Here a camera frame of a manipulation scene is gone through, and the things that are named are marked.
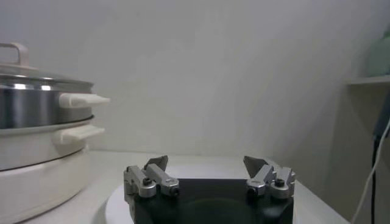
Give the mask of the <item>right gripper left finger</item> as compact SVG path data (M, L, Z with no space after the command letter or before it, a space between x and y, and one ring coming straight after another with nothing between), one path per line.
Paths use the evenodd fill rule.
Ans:
M166 173L167 155L151 158L143 167L128 166L124 171L124 199L127 203L177 201L180 183Z

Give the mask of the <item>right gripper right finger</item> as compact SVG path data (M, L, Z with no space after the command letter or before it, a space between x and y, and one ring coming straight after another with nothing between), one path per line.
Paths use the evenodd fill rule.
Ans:
M243 163L250 178L246 181L247 194L258 198L269 193L272 198L287 200L294 196L296 174L289 167L275 170L264 159L245 156Z

